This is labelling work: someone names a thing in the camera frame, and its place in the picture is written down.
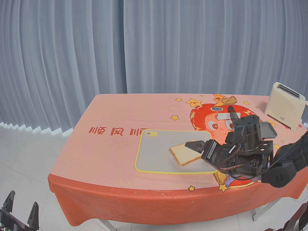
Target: white table leg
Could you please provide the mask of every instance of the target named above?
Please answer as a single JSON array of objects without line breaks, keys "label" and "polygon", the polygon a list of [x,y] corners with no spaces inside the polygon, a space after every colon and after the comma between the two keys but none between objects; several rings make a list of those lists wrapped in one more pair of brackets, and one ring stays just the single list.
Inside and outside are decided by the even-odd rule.
[{"label": "white table leg", "polygon": [[260,210],[257,214],[253,216],[253,220],[258,220],[261,216],[263,216],[270,208],[272,208],[281,198],[276,199],[273,202],[268,203],[262,210]]},{"label": "white table leg", "polygon": [[107,220],[97,219],[100,225],[107,231],[117,231],[115,227]]}]

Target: bread slice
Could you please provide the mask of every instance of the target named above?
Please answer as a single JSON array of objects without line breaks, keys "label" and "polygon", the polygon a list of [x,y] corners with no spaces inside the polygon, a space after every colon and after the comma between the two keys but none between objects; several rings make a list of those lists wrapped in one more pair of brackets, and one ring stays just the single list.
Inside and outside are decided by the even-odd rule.
[{"label": "bread slice", "polygon": [[175,160],[177,161],[179,166],[184,166],[201,158],[200,153],[185,147],[185,144],[172,146],[170,148],[170,151],[174,155]]}]

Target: blue-gray curtain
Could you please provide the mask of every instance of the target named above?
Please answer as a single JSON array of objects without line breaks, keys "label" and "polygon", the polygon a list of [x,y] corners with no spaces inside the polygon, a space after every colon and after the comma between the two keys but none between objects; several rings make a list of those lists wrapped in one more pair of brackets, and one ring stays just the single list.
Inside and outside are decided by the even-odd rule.
[{"label": "blue-gray curtain", "polygon": [[0,0],[0,29],[8,124],[65,131],[100,93],[308,99],[308,0]]}]

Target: white tile floor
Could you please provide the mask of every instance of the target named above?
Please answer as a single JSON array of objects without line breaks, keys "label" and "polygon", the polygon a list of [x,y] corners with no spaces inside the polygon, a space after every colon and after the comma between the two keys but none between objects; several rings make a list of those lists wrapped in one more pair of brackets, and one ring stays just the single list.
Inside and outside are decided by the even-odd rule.
[{"label": "white tile floor", "polygon": [[[55,195],[50,192],[47,176],[52,169],[71,131],[50,132],[13,127],[0,124],[0,206],[11,190],[16,192],[13,215],[26,223],[33,202],[39,205],[39,224],[43,231],[86,231],[103,230],[100,223],[88,220],[78,227],[68,224]],[[279,229],[296,212],[302,203],[308,201],[307,188],[298,200],[281,199],[265,216],[252,220],[256,211],[251,210],[235,216],[214,221],[183,225],[154,226],[131,223],[111,223],[118,231],[264,231],[267,228]]]}]

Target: white toaster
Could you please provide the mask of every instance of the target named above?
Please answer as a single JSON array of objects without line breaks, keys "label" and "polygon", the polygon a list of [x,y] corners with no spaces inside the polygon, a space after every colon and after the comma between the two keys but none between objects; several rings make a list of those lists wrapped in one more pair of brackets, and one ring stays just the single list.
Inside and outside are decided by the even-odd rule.
[{"label": "white toaster", "polygon": [[308,105],[308,101],[303,95],[276,82],[264,113],[295,132],[302,122],[305,105]]}]

